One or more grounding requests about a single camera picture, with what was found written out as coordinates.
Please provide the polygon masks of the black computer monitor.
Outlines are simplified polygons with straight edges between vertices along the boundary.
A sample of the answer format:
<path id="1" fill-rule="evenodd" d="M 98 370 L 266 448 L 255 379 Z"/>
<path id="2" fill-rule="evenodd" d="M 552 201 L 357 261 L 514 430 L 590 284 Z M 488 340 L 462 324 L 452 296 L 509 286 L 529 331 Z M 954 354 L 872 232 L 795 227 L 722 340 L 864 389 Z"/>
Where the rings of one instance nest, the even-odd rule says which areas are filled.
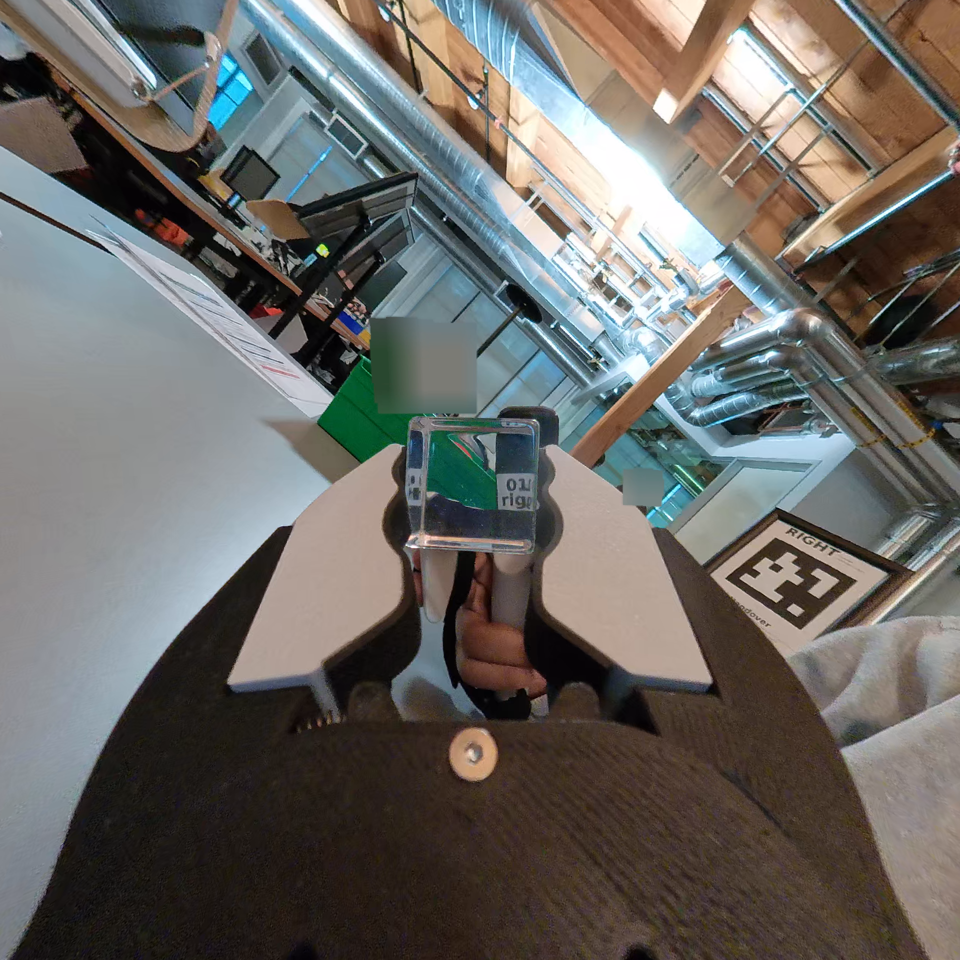
<path id="1" fill-rule="evenodd" d="M 279 180 L 280 173 L 259 153 L 241 146 L 220 174 L 221 182 L 230 195 L 238 195 L 244 201 L 260 201 L 267 198 Z"/>

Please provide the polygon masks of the black equipment stand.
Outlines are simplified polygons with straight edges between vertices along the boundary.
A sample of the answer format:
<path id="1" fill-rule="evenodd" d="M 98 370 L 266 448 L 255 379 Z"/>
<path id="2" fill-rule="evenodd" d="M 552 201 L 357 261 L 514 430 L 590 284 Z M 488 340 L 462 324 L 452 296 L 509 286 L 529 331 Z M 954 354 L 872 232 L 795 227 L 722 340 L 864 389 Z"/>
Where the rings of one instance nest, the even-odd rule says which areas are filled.
<path id="1" fill-rule="evenodd" d="M 276 322 L 273 336 L 289 326 L 328 278 L 344 269 L 356 251 L 373 244 L 373 250 L 380 254 L 382 243 L 371 238 L 385 223 L 412 209 L 419 179 L 415 172 L 393 174 L 293 207 L 294 221 L 306 234 L 315 253 L 318 246 L 330 244 L 339 234 L 345 237 L 326 257 L 319 257 L 306 271 L 305 278 L 297 282 L 300 293 Z"/>

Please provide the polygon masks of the black round floor lamp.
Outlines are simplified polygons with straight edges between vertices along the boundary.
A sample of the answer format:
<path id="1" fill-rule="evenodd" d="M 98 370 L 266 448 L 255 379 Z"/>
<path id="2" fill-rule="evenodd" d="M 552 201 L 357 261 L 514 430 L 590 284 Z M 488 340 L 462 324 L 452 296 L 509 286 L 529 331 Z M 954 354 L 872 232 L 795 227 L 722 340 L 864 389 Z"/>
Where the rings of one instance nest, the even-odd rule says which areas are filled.
<path id="1" fill-rule="evenodd" d="M 476 350 L 476 357 L 482 356 L 496 342 L 499 336 L 504 333 L 510 325 L 520 319 L 528 321 L 534 325 L 539 325 L 543 321 L 543 314 L 533 297 L 531 297 L 521 286 L 508 282 L 498 294 L 500 299 L 508 306 L 507 316 L 498 324 L 498 326 L 480 343 Z"/>

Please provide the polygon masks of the printed paper sheet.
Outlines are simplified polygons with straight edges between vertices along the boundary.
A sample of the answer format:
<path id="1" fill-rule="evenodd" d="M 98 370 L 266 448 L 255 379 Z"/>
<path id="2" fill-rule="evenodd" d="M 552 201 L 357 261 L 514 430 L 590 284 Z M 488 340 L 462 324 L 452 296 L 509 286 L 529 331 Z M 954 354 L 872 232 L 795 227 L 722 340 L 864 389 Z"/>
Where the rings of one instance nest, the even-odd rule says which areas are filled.
<path id="1" fill-rule="evenodd" d="M 86 235 L 147 282 L 301 413 L 317 420 L 332 394 L 202 276 L 176 267 L 102 222 Z"/>

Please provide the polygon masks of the person's right hand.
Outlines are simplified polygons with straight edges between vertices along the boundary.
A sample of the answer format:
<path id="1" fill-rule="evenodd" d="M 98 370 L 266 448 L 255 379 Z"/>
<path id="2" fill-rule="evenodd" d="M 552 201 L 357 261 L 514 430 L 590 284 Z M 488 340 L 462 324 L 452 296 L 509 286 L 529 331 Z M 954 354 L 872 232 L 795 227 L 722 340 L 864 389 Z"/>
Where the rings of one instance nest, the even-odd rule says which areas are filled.
<path id="1" fill-rule="evenodd" d="M 492 555 L 476 555 L 468 593 L 455 615 L 454 665 L 461 681 L 474 689 L 524 690 L 539 698 L 546 695 L 547 682 L 526 654 L 522 631 L 492 619 L 494 571 Z"/>

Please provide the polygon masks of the framed black-white marker sign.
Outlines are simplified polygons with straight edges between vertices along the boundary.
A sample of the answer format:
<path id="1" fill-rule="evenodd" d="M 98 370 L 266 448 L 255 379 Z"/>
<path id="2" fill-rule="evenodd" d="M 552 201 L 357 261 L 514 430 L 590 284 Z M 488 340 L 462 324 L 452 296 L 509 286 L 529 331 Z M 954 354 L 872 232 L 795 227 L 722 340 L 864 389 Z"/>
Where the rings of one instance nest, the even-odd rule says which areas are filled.
<path id="1" fill-rule="evenodd" d="M 782 509 L 771 510 L 704 568 L 785 657 L 854 625 L 913 576 L 894 559 Z"/>

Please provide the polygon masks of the green plastic bin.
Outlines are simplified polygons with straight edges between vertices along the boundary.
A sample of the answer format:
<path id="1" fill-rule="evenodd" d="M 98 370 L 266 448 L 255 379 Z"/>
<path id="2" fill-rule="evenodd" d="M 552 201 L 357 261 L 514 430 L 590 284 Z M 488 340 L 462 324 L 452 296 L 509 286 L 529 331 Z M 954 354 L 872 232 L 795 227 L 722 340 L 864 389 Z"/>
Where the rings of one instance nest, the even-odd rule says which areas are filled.
<path id="1" fill-rule="evenodd" d="M 391 445 L 406 446 L 413 414 L 381 414 L 369 358 L 361 357 L 318 419 L 318 426 L 358 462 Z"/>

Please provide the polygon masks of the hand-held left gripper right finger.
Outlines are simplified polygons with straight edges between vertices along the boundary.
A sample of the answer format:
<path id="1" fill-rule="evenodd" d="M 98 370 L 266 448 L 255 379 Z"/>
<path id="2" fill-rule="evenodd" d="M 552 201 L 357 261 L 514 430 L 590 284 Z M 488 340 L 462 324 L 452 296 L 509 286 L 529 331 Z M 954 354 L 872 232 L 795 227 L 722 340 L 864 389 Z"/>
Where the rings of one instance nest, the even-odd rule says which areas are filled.
<path id="1" fill-rule="evenodd" d="M 711 670 L 645 515 L 558 445 L 541 455 L 547 538 L 526 642 L 552 693 L 585 684 L 607 714 L 637 690 L 708 693 Z"/>

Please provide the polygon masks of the silver pipe bundle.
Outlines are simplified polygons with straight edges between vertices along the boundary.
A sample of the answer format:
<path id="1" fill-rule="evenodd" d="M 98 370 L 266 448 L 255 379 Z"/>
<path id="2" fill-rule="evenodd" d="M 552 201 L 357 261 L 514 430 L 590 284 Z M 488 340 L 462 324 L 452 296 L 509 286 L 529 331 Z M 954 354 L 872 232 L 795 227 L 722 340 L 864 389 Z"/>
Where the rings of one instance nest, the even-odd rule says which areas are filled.
<path id="1" fill-rule="evenodd" d="M 771 317 L 732 333 L 684 362 L 654 388 L 689 426 L 708 428 L 808 400 L 866 451 L 913 506 L 958 508 L 958 459 L 934 438 L 880 357 L 855 346 L 840 326 L 749 237 L 716 262 L 733 287 Z M 781 311 L 772 313 L 774 307 Z"/>

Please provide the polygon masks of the silver ventilation duct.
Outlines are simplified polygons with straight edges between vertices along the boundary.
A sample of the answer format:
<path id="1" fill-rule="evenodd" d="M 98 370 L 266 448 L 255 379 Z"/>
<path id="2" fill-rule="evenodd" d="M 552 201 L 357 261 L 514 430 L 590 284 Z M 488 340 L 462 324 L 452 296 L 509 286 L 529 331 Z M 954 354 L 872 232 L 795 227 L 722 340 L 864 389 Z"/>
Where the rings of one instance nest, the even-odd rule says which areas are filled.
<path id="1" fill-rule="evenodd" d="M 623 361 L 561 267 L 561 236 L 327 2 L 241 2 L 246 18 L 505 276 L 609 367 Z"/>

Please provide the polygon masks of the clear acrylic cube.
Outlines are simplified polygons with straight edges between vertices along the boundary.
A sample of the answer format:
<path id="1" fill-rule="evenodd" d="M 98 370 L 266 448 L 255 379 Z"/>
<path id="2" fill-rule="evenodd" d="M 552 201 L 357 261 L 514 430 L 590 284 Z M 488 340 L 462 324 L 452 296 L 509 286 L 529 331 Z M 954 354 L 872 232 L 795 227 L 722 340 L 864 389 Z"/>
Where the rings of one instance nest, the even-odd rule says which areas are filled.
<path id="1" fill-rule="evenodd" d="M 413 416 L 404 496 L 411 549 L 535 549 L 541 427 L 528 416 Z"/>

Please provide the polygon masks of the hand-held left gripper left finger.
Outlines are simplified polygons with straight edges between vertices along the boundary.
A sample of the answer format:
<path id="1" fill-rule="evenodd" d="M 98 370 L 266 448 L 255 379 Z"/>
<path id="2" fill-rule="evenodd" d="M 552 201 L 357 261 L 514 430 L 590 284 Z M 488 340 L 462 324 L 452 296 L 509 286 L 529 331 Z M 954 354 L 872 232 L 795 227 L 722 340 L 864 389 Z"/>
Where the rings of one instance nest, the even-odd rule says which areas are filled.
<path id="1" fill-rule="evenodd" d="M 391 444 L 296 519 L 226 683 L 236 693 L 306 688 L 335 719 L 361 683 L 390 685 L 421 648 L 401 540 L 409 532 Z"/>

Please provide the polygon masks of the monitor with cardboard hood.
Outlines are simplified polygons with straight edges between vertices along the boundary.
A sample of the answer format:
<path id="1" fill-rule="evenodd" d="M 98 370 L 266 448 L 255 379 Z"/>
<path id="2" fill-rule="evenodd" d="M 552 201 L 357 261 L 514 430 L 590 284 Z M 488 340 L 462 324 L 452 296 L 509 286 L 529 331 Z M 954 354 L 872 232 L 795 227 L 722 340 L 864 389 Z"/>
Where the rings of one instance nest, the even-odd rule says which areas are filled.
<path id="1" fill-rule="evenodd" d="M 237 1 L 3 1 L 2 23 L 142 143 L 204 138 Z"/>

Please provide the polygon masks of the wooden workbench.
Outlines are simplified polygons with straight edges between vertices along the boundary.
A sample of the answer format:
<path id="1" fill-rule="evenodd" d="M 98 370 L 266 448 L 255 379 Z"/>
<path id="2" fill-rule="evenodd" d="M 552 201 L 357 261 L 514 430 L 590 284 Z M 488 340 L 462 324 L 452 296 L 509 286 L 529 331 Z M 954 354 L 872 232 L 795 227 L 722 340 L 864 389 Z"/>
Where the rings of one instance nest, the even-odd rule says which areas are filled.
<path id="1" fill-rule="evenodd" d="M 187 210 L 190 210 L 194 219 L 204 223 L 204 227 L 200 228 L 198 233 L 190 231 L 191 237 L 195 240 L 195 246 L 199 250 L 212 240 L 213 235 L 219 235 L 238 251 L 236 258 L 239 259 L 241 269 L 256 276 L 258 281 L 270 281 L 273 285 L 279 285 L 285 290 L 283 297 L 288 305 L 302 293 L 301 287 L 261 255 L 229 220 L 221 216 L 214 205 L 201 198 L 180 177 L 158 162 L 150 150 L 147 150 L 136 138 L 131 137 L 114 119 L 92 102 L 90 97 L 76 87 L 70 87 L 69 93 L 77 106 L 111 137 L 127 156 L 149 173 Z"/>

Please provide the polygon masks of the wooden post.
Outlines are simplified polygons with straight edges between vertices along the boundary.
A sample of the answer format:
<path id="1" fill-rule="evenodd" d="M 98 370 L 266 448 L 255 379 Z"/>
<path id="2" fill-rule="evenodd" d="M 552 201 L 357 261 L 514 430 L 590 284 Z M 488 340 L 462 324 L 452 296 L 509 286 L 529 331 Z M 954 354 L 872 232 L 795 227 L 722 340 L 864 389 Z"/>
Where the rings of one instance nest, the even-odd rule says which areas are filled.
<path id="1" fill-rule="evenodd" d="M 570 456 L 593 468 L 656 400 L 721 336 L 752 302 L 730 287 L 654 361 L 652 366 L 614 403 L 572 447 Z"/>

